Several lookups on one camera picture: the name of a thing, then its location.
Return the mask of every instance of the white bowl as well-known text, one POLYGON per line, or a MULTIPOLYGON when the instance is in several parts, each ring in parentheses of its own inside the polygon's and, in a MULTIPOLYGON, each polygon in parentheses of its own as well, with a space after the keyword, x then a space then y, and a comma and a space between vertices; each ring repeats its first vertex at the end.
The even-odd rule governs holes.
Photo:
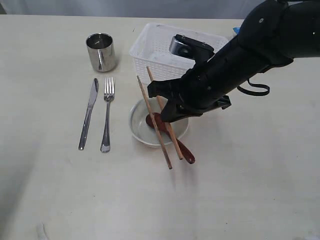
MULTIPOLYGON (((160 113, 161 109, 157 99, 149 98, 149 103, 155 113, 160 113)), ((149 114, 146 103, 143 99, 138 101, 131 109, 129 115, 129 126, 135 139, 151 148, 159 148, 161 145, 157 138, 156 132, 146 123, 146 116, 149 114)), ((188 129, 188 118, 171 123, 175 136, 180 139, 188 129)), ((172 144, 171 139, 164 133, 161 133, 164 145, 172 144)))

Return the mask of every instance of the black strap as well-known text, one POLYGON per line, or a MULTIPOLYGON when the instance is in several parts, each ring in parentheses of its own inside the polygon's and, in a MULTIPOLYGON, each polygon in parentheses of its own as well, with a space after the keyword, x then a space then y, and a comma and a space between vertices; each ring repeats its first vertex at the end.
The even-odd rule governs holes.
POLYGON ((243 94, 261 97, 261 96, 266 96, 266 95, 268 95, 268 94, 270 93, 270 87, 269 87, 269 86, 264 85, 264 84, 251 83, 251 82, 250 82, 250 79, 248 79, 247 81, 248 81, 248 84, 249 84, 251 87, 259 88, 259 89, 266 89, 266 91, 250 91, 250 90, 244 89, 244 88, 241 87, 241 86, 238 86, 237 89, 238 89, 240 92, 242 92, 243 94))

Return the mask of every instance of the fork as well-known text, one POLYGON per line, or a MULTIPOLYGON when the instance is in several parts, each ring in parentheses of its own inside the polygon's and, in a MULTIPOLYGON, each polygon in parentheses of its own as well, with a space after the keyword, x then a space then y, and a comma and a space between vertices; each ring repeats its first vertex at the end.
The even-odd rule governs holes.
POLYGON ((110 132, 109 132, 110 103, 113 99, 115 99, 115 83, 114 83, 113 77, 105 78, 103 99, 106 101, 106 113, 105 113, 103 139, 102 139, 100 150, 103 153, 108 153, 110 151, 110 132))

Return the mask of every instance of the white wall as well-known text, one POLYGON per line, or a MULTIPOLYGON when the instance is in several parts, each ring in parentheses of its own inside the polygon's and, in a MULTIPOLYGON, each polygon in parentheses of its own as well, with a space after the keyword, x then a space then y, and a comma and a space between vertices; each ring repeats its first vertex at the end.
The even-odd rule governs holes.
POLYGON ((243 19, 263 0, 0 0, 8 14, 243 19))

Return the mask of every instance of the blue object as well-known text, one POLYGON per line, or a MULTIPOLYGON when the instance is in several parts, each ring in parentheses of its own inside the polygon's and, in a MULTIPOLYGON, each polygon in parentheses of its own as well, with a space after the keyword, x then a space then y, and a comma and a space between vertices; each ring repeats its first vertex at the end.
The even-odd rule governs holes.
POLYGON ((240 27, 234 27, 234 28, 233 28, 233 31, 234 31, 236 34, 239 34, 240 27))

